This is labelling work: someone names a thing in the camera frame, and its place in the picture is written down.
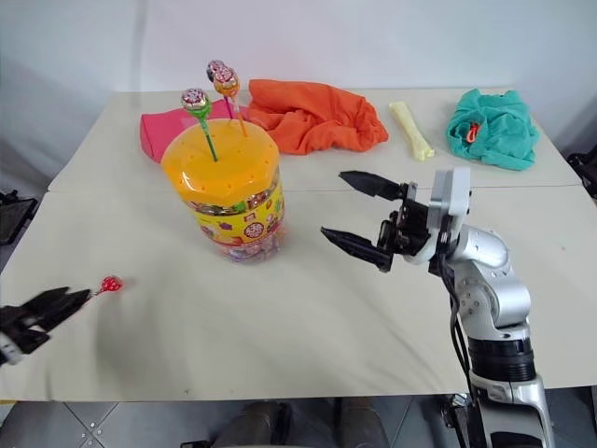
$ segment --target green towel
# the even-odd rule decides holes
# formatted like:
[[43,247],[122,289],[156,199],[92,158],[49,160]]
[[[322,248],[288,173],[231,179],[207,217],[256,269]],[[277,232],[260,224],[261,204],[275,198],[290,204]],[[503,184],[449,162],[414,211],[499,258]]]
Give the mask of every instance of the green towel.
[[[480,125],[474,143],[466,141],[471,124]],[[533,146],[539,132],[531,124],[529,106],[518,93],[481,95],[468,91],[458,102],[446,130],[454,154],[508,170],[526,170],[535,163]]]

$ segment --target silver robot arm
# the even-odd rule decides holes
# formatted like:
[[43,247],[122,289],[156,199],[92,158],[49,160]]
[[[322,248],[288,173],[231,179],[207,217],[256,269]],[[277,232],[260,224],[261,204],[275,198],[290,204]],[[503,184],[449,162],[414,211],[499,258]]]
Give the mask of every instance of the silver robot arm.
[[440,276],[450,292],[452,341],[472,398],[470,446],[553,448],[545,391],[530,342],[529,291],[514,274],[499,236],[464,224],[470,170],[436,172],[428,206],[416,203],[416,184],[359,172],[340,177],[359,191],[401,200],[402,205],[382,223],[376,246],[351,233],[322,229],[327,239],[383,272],[390,270],[394,254],[413,264],[429,262],[429,271]]
[[494,446],[492,438],[522,434],[540,441],[538,446],[554,447],[531,348],[531,297],[514,274],[506,245],[491,231],[464,225],[448,264],[468,338],[471,392],[487,446]]

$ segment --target white tablecloth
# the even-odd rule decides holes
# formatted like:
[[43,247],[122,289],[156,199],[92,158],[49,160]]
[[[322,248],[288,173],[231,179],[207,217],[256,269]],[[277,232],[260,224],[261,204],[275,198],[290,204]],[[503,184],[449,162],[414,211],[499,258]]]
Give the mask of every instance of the white tablecloth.
[[[420,191],[426,201],[429,191]],[[235,264],[172,191],[50,192],[2,273],[4,303],[49,287],[127,286],[0,370],[5,399],[254,399],[465,388],[447,293],[423,266],[387,274],[319,233],[377,236],[393,204],[352,191],[286,193],[272,259]],[[597,382],[597,208],[579,186],[474,189],[468,222],[511,248],[533,297],[547,387]]]
[[[355,90],[377,108],[390,140],[365,153],[330,149],[309,156],[283,155],[281,164],[286,191],[350,189],[338,178],[338,172],[344,170],[371,171],[399,182],[414,180],[422,188],[431,188],[436,169],[456,164],[471,166],[474,187],[580,185],[574,171],[544,133],[541,133],[535,147],[535,165],[522,173],[453,156],[444,133],[456,103],[465,91],[467,89]],[[504,89],[484,91],[498,93]],[[122,189],[148,193],[170,191],[171,186],[160,167],[140,148],[139,119],[143,113],[179,107],[179,98],[180,92],[176,91],[116,93],[73,159],[50,184],[49,190],[110,194]],[[408,103],[421,133],[436,150],[434,158],[425,162],[412,158],[402,130],[388,109],[388,104],[397,100]]]

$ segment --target plastic jar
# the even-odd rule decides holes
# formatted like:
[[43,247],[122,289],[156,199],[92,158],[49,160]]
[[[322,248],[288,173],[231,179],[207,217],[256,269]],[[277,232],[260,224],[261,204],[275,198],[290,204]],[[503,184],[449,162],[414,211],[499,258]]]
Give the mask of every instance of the plastic jar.
[[161,165],[201,230],[234,259],[263,257],[278,247],[285,204],[276,143],[260,127],[208,120],[214,161],[200,125],[178,135]]

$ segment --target orange cloth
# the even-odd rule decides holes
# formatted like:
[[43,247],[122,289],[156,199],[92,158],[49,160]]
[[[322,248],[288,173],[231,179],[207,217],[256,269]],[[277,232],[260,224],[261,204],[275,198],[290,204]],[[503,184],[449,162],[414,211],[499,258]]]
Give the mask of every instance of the orange cloth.
[[251,121],[265,129],[287,154],[344,147],[367,151],[388,132],[375,108],[359,95],[314,82],[252,79]]

